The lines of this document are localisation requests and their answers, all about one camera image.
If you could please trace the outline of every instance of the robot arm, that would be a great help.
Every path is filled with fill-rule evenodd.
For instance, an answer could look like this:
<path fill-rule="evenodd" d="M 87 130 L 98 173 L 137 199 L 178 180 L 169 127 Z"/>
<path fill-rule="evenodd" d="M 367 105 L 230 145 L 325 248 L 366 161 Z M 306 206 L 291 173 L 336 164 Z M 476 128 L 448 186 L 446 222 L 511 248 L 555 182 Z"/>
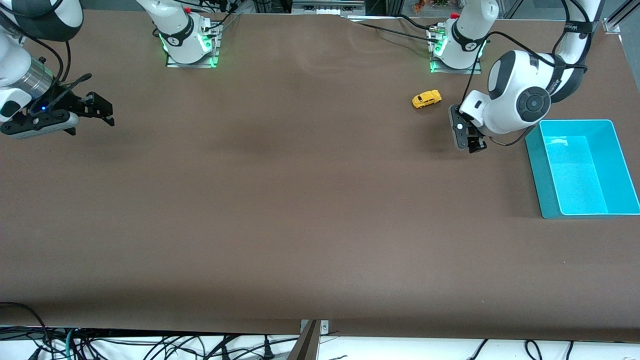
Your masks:
<path fill-rule="evenodd" d="M 211 21 L 172 0 L 138 0 L 158 27 L 173 60 L 193 63 L 212 51 Z M 83 23 L 79 0 L 0 0 L 0 131 L 29 138 L 64 130 L 74 135 L 80 117 L 97 117 L 114 126 L 111 103 L 95 92 L 78 97 L 71 84 L 22 48 L 25 38 L 64 42 Z"/>
<path fill-rule="evenodd" d="M 71 84 L 60 82 L 22 48 L 25 38 L 68 41 L 83 22 L 78 0 L 1 0 L 0 3 L 0 131 L 29 138 L 64 130 L 74 135 L 78 116 L 97 117 L 113 126 L 111 103 L 94 92 L 76 96 Z"/>
<path fill-rule="evenodd" d="M 211 20 L 187 12 L 173 0 L 137 0 L 160 32 L 164 50 L 176 62 L 189 64 L 213 51 L 209 40 Z"/>
<path fill-rule="evenodd" d="M 552 54 L 537 56 L 507 52 L 491 68 L 488 95 L 473 90 L 460 106 L 452 106 L 449 113 L 458 149 L 476 152 L 486 148 L 484 136 L 532 129 L 552 103 L 578 89 L 601 1 L 575 0 L 565 6 L 568 19 L 556 44 L 558 52 L 556 47 Z"/>
<path fill-rule="evenodd" d="M 434 55 L 453 69 L 471 67 L 498 13 L 495 0 L 471 0 L 462 9 L 459 18 L 448 19 L 438 25 L 445 28 L 446 36 Z"/>

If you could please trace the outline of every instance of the blue plastic bin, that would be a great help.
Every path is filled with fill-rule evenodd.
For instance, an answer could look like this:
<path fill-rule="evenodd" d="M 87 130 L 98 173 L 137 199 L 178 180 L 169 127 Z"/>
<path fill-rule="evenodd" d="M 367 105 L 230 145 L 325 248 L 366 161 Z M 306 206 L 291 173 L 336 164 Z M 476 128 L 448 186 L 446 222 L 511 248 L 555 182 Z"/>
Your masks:
<path fill-rule="evenodd" d="M 610 120 L 542 120 L 525 141 L 543 218 L 640 215 Z"/>

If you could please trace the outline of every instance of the table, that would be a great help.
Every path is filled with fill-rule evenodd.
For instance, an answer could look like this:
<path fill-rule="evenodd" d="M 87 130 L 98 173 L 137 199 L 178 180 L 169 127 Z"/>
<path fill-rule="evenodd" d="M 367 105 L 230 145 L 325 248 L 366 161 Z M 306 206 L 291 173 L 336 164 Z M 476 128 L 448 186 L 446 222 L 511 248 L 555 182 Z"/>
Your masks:
<path fill-rule="evenodd" d="M 544 220 L 524 144 L 458 152 L 446 111 L 467 77 L 429 73 L 419 40 L 242 15 L 217 69 L 166 69 L 146 14 L 85 14 L 70 78 L 93 73 L 76 93 L 111 101 L 116 126 L 0 140 L 3 300 L 77 327 L 639 338 L 640 219 Z M 549 51 L 562 26 L 494 29 Z M 513 48 L 493 39 L 483 65 Z M 613 120 L 638 181 L 619 38 L 600 30 L 588 65 L 547 118 Z M 440 104 L 411 107 L 433 88 Z"/>

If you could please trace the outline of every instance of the toy car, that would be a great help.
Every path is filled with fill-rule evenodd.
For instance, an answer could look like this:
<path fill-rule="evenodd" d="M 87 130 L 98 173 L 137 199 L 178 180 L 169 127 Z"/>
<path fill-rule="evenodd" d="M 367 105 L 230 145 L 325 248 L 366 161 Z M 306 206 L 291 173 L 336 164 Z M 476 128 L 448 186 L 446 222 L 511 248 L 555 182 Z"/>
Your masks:
<path fill-rule="evenodd" d="M 411 100 L 413 107 L 416 109 L 423 108 L 427 105 L 437 104 L 442 101 L 442 96 L 438 90 L 425 91 L 419 95 L 416 95 Z"/>

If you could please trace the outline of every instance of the wire bundle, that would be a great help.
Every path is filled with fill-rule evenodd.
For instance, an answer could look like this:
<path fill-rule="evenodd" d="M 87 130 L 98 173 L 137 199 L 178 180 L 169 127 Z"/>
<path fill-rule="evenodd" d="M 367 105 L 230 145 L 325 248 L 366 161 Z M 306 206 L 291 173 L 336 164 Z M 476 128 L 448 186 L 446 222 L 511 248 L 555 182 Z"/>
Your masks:
<path fill-rule="evenodd" d="M 226 346 L 236 338 L 240 337 L 238 334 L 226 335 L 222 341 L 213 347 L 210 351 L 207 351 L 202 341 L 201 336 L 165 336 L 158 342 L 150 341 L 122 341 L 112 340 L 108 338 L 96 338 L 90 336 L 87 332 L 78 329 L 53 329 L 47 327 L 40 316 L 33 311 L 29 306 L 18 302 L 0 302 L 0 309 L 2 307 L 18 307 L 31 313 L 40 327 L 25 327 L 25 326 L 11 326 L 0 327 L 0 341 L 4 340 L 16 340 L 20 338 L 29 338 L 36 344 L 37 349 L 31 356 L 30 360 L 37 360 L 40 353 L 48 353 L 51 355 L 51 360 L 110 360 L 104 354 L 102 354 L 96 347 L 97 342 L 113 343 L 118 345 L 128 346 L 151 346 L 151 349 L 147 352 L 142 360 L 167 360 L 172 354 L 178 351 L 184 351 L 194 355 L 196 360 L 211 360 L 217 357 L 223 359 L 230 359 L 229 354 L 240 353 L 232 360 L 238 360 L 247 354 L 255 354 L 262 359 L 271 359 L 271 357 L 264 357 L 264 355 L 256 353 L 260 349 L 269 349 L 270 346 L 286 343 L 290 341 L 296 341 L 298 338 L 287 338 L 281 340 L 269 341 L 265 335 L 265 342 L 263 345 L 259 345 L 253 348 L 235 348 L 233 350 L 226 350 Z M 187 347 L 186 345 L 192 341 L 199 341 L 201 346 L 201 352 Z M 64 344 L 64 349 L 60 349 L 58 344 Z"/>

